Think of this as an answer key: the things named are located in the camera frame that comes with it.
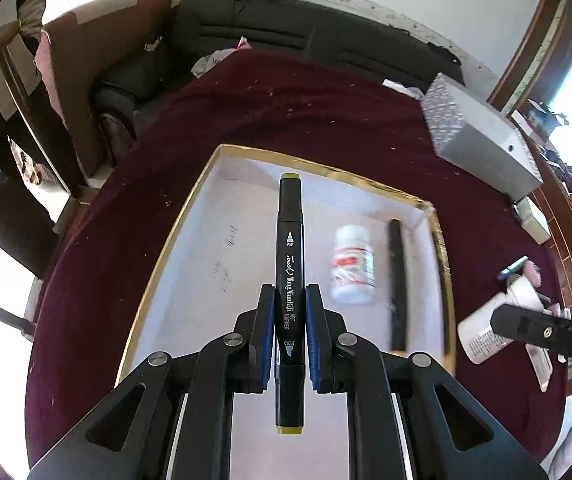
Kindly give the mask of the black marker yellow caps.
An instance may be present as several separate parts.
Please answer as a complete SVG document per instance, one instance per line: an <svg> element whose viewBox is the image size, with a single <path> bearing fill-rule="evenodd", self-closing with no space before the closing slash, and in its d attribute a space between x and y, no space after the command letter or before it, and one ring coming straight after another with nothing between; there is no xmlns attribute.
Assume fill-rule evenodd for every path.
<svg viewBox="0 0 572 480"><path fill-rule="evenodd" d="M304 426L305 378L303 212L297 174L279 180L275 285L275 424L280 434L295 436Z"/></svg>

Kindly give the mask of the grey red dragonfly shoebox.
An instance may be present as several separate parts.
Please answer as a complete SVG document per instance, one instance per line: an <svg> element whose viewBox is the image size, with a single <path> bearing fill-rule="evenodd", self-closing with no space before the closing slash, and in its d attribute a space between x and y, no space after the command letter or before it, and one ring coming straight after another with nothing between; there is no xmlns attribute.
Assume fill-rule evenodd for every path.
<svg viewBox="0 0 572 480"><path fill-rule="evenodd" d="M420 106L436 156L515 202L543 184L517 128L456 80L436 75Z"/></svg>

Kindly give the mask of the white box gold rim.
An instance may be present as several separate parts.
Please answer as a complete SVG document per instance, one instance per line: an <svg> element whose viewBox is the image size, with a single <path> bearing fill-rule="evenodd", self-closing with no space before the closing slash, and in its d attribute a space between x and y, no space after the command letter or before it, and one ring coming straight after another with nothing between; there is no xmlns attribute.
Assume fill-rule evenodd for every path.
<svg viewBox="0 0 572 480"><path fill-rule="evenodd" d="M402 225L408 283L407 349L455 367L454 301L445 244L434 207L422 198L316 162L223 145L205 165L176 218L149 278L120 364L127 375L151 352L185 356L229 333L275 280L278 182L302 183L305 278L351 332L391 347L387 227ZM366 306L331 296L336 230L369 231L376 296Z"/></svg>

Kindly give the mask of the black suitcase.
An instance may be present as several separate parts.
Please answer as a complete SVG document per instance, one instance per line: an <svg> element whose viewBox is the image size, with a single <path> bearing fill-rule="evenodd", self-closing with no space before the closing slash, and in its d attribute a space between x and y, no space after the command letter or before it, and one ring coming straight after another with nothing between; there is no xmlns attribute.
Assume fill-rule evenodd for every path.
<svg viewBox="0 0 572 480"><path fill-rule="evenodd" d="M194 79L204 56L237 46L305 58L427 90L443 73L462 81L460 59L408 30L299 0L181 0L153 44L95 77L88 101L111 162L118 162L156 119L167 95Z"/></svg>

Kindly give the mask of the white medicine bottle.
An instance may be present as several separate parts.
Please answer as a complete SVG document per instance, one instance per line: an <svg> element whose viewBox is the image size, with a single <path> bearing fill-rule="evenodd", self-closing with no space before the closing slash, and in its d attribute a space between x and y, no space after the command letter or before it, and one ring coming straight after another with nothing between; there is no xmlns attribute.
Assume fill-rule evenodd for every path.
<svg viewBox="0 0 572 480"><path fill-rule="evenodd" d="M349 224L336 230L331 296L350 306L366 306L375 299L375 255L369 231L363 226Z"/></svg>

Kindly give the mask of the maroon velvet bed cover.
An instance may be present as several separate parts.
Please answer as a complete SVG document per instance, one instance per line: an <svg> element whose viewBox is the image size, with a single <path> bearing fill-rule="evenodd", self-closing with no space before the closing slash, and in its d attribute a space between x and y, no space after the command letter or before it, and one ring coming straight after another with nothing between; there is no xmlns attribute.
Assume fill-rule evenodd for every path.
<svg viewBox="0 0 572 480"><path fill-rule="evenodd" d="M30 359L27 453L35 464L115 385L136 312L184 204L223 158L262 151L336 168L435 206L456 318L531 258L543 293L561 289L499 192L435 155L418 101L361 77L271 51L230 56L170 96L104 184L51 267Z"/></svg>

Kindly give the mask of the pink fluffy ball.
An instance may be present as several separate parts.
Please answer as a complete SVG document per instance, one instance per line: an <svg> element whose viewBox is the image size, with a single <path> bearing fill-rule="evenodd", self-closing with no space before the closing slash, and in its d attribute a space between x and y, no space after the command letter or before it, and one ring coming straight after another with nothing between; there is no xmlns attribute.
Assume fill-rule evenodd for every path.
<svg viewBox="0 0 572 480"><path fill-rule="evenodd" d="M540 267L531 260L526 260L522 266L522 275L528 279L534 288L540 288L542 284L542 276L540 275Z"/></svg>

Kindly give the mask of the black marker purple caps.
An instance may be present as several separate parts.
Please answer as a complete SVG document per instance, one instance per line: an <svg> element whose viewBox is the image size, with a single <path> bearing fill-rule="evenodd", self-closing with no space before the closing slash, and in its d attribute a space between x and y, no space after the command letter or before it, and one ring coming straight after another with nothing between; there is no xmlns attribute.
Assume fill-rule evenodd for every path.
<svg viewBox="0 0 572 480"><path fill-rule="evenodd" d="M497 279L499 281L507 280L507 278L509 278L510 275L515 274L515 273L519 273L520 270L525 265L525 263L527 263L527 262L528 262L527 256L522 256L522 257L518 258L513 263L510 263L510 264L508 264L508 266L505 266L504 269L500 270L499 274L497 274Z"/></svg>

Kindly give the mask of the small white carton box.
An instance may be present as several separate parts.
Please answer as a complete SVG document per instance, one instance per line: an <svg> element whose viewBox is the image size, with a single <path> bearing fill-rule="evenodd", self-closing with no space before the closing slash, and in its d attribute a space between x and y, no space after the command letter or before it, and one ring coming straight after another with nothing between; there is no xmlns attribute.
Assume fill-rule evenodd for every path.
<svg viewBox="0 0 572 480"><path fill-rule="evenodd" d="M543 245L551 238L551 232L543 211L538 208L530 197L522 198L516 204L517 216L522 229L536 241Z"/></svg>

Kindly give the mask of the black marker orange caps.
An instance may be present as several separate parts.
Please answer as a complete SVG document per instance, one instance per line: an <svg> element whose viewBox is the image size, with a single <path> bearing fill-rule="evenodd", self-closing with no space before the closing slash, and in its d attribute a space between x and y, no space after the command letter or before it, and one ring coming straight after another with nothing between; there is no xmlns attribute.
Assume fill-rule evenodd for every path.
<svg viewBox="0 0 572 480"><path fill-rule="evenodd" d="M407 283L402 225L397 219L388 224L390 266L391 350L405 352L407 346Z"/></svg>

